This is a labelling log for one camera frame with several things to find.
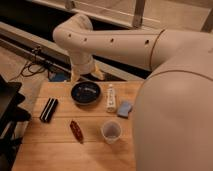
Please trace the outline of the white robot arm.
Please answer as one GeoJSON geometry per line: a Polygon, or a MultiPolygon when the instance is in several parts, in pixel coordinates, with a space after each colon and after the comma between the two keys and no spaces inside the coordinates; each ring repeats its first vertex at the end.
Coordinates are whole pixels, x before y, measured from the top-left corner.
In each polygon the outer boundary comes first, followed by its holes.
{"type": "Polygon", "coordinates": [[[149,70],[133,108],[137,171],[213,171],[213,34],[95,31],[76,14],[53,31],[77,71],[93,55],[149,70]]]}

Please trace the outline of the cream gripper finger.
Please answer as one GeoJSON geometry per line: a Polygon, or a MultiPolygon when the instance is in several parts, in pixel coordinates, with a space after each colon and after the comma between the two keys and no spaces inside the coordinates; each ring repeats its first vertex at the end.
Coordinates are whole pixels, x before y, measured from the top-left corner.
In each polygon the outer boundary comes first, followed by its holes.
{"type": "Polygon", "coordinates": [[[101,72],[98,66],[95,66],[95,70],[92,72],[92,75],[99,80],[105,79],[104,74],[101,72]]]}
{"type": "Polygon", "coordinates": [[[76,73],[74,70],[71,71],[70,82],[75,83],[80,79],[80,75],[76,73]]]}

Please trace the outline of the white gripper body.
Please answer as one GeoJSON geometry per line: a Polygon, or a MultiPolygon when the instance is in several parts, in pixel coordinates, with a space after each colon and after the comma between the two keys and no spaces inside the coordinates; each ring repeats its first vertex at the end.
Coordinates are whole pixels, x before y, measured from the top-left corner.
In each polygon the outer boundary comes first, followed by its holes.
{"type": "Polygon", "coordinates": [[[95,61],[91,55],[71,56],[70,61],[75,75],[85,75],[95,70],[95,61]]]}

